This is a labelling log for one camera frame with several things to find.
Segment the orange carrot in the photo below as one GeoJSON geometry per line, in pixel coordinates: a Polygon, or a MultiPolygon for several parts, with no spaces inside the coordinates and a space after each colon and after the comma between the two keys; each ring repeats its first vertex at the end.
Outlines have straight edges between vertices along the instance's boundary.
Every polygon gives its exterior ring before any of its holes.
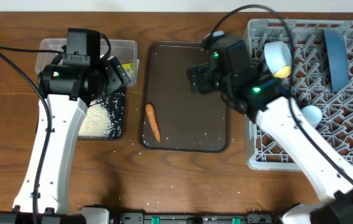
{"type": "Polygon", "coordinates": [[[150,124],[150,127],[152,129],[152,132],[155,136],[155,139],[160,142],[161,141],[161,135],[160,135],[160,130],[158,127],[157,119],[156,119],[156,114],[155,114],[155,109],[152,104],[146,104],[145,106],[145,112],[148,117],[148,121],[150,124]]]}

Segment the light blue plastic cup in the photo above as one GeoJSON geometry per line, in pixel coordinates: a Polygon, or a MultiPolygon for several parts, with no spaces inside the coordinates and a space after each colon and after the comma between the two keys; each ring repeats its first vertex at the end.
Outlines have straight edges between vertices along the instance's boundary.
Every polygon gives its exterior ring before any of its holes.
{"type": "Polygon", "coordinates": [[[313,105],[305,106],[301,110],[301,112],[305,117],[305,119],[307,120],[307,122],[309,122],[309,124],[312,125],[312,127],[314,128],[318,126],[318,124],[320,123],[323,117],[322,111],[317,106],[313,106],[313,105]]]}

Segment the dark blue plate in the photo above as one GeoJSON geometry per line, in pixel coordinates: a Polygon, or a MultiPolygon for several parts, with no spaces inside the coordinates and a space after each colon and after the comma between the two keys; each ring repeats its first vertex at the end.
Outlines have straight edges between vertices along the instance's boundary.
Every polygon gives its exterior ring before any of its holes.
{"type": "Polygon", "coordinates": [[[323,35],[328,53],[331,90],[338,92],[349,81],[349,65],[344,37],[334,29],[325,29],[323,35]]]}

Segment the yellow snack wrapper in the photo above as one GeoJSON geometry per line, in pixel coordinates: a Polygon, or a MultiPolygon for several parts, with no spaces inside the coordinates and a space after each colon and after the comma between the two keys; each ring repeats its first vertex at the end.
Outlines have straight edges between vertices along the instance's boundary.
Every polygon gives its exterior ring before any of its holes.
{"type": "Polygon", "coordinates": [[[123,69],[126,71],[129,77],[132,77],[134,72],[134,64],[133,63],[124,63],[122,64],[123,69]]]}

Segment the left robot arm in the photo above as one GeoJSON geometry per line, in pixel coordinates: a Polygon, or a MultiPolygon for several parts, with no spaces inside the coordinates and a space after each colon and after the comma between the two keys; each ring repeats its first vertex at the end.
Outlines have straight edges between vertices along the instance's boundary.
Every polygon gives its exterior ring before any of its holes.
{"type": "Polygon", "coordinates": [[[22,187],[0,223],[114,223],[109,209],[92,205],[69,211],[70,172],[79,130],[90,103],[129,83],[120,61],[108,50],[100,53],[105,34],[70,28],[66,45],[39,73],[37,83],[11,60],[38,95],[39,120],[34,147],[22,187]]]}

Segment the yellow plastic spoon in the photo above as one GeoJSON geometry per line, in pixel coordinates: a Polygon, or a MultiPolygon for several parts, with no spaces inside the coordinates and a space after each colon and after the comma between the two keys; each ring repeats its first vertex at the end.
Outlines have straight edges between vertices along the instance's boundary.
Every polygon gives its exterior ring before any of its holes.
{"type": "Polygon", "coordinates": [[[273,76],[276,77],[276,78],[286,78],[289,75],[291,75],[291,73],[292,73],[292,67],[289,66],[289,65],[286,65],[286,66],[280,68],[279,70],[277,70],[273,74],[273,76]]]}

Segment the light blue bowl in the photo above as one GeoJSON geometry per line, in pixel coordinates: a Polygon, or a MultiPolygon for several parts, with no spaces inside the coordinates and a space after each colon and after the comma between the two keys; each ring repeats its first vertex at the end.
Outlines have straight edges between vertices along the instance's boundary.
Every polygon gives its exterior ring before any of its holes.
{"type": "Polygon", "coordinates": [[[280,68],[289,65],[292,67],[291,52],[282,41],[269,42],[264,46],[265,61],[271,74],[280,68]]]}

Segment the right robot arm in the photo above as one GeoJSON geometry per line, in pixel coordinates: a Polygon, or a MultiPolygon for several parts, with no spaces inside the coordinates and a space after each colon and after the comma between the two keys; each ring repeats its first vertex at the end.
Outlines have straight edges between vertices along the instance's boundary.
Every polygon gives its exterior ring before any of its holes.
{"type": "Polygon", "coordinates": [[[294,206],[279,223],[353,223],[353,165],[307,122],[280,81],[258,75],[241,38],[209,34],[201,46],[209,60],[188,69],[193,92],[220,91],[228,106],[279,143],[320,200],[294,206]]]}

